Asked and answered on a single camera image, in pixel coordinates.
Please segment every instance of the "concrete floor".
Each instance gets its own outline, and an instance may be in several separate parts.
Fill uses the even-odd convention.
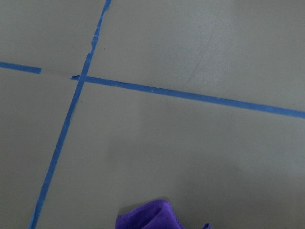
[[[0,228],[27,228],[104,1],[2,0]],[[305,111],[305,2],[112,0],[89,76]],[[84,85],[38,229],[165,198],[187,229],[302,228],[305,119]]]

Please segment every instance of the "purple microfiber cloth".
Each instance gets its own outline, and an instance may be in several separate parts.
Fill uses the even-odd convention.
[[[176,218],[171,204],[158,199],[117,218],[115,229],[185,229]],[[206,224],[203,229],[212,229]]]

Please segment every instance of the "blue tape line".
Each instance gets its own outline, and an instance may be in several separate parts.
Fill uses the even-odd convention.
[[[79,80],[79,75],[73,76],[71,79]],[[203,94],[180,92],[180,91],[174,91],[174,90],[163,89],[163,88],[158,88],[158,87],[149,87],[149,86],[133,84],[133,83],[123,83],[123,82],[119,82],[119,81],[106,80],[106,79],[96,78],[96,77],[91,77],[91,76],[87,76],[86,82],[97,83],[97,84],[102,84],[102,85],[106,85],[106,86],[116,86],[116,87],[121,87],[121,88],[125,88],[125,89],[140,91],[140,92],[162,94],[162,95],[178,97],[178,98],[183,98],[183,99],[197,100],[197,101],[202,101],[202,102],[207,102],[207,103],[212,103],[212,104],[221,104],[221,105],[226,105],[226,106],[233,106],[233,107],[249,109],[249,110],[254,110],[254,111],[268,112],[268,113],[273,113],[273,114],[278,114],[278,115],[286,115],[286,116],[292,116],[292,117],[305,119],[304,111],[291,110],[291,109],[286,109],[286,108],[281,108],[281,107],[276,107],[276,106],[253,104],[253,103],[248,103],[248,102],[243,102],[243,101],[238,101],[238,100],[224,99],[224,98],[213,97],[213,96],[208,96],[208,95],[203,95]]]
[[[37,203],[36,203],[32,218],[31,218],[31,221],[30,221],[30,225],[28,227],[29,229],[35,229],[36,228],[36,225],[37,225],[40,213],[41,213],[41,209],[42,209],[44,200],[46,198],[46,195],[47,195],[47,192],[48,192],[48,189],[49,189],[49,186],[50,186],[53,174],[54,174],[54,170],[55,170],[58,158],[59,158],[60,153],[61,153],[63,143],[65,141],[65,138],[66,138],[69,126],[70,126],[73,111],[74,111],[74,108],[77,104],[77,101],[78,101],[78,99],[81,95],[81,90],[82,90],[83,85],[85,83],[85,79],[86,79],[86,76],[87,76],[87,73],[88,73],[88,70],[89,70],[89,67],[90,67],[90,64],[91,64],[91,60],[92,60],[92,57],[93,57],[93,54],[94,54],[94,51],[95,51],[95,48],[96,48],[96,44],[97,44],[98,39],[99,39],[99,34],[100,34],[101,26],[102,26],[103,17],[104,17],[105,12],[108,10],[108,8],[110,6],[110,3],[111,3],[111,0],[106,0],[103,11],[102,11],[102,14],[101,14],[101,17],[100,17],[100,20],[97,24],[97,27],[96,27],[96,30],[95,30],[95,33],[94,33],[94,36],[93,36],[93,39],[92,39],[92,42],[91,42],[92,50],[91,50],[91,52],[89,52],[87,54],[87,57],[86,57],[81,75],[79,77],[79,80],[78,80],[78,83],[77,83],[77,86],[76,86],[76,89],[75,89],[75,92],[74,92],[74,95],[73,95],[73,98],[72,98],[72,101],[71,101],[71,104],[70,104],[70,107],[69,107],[69,110],[68,110],[68,113],[67,113],[67,116],[65,118],[65,121],[64,121],[62,129],[61,129],[61,134],[58,138],[58,142],[56,144],[56,147],[55,147],[55,150],[54,150],[54,153],[53,153],[53,156],[52,156],[47,174],[45,176],[45,179],[44,179],[44,182],[43,182],[43,185],[42,185],[42,188],[41,188],[41,191],[40,191],[40,194],[39,194],[39,197],[38,197],[38,200],[37,200]]]
[[[0,68],[8,68],[8,69],[18,70],[18,71],[23,71],[23,72],[29,72],[29,73],[36,73],[36,74],[41,73],[41,68],[35,68],[35,67],[30,67],[30,66],[25,66],[25,65],[20,65],[20,64],[14,64],[14,63],[0,62]]]

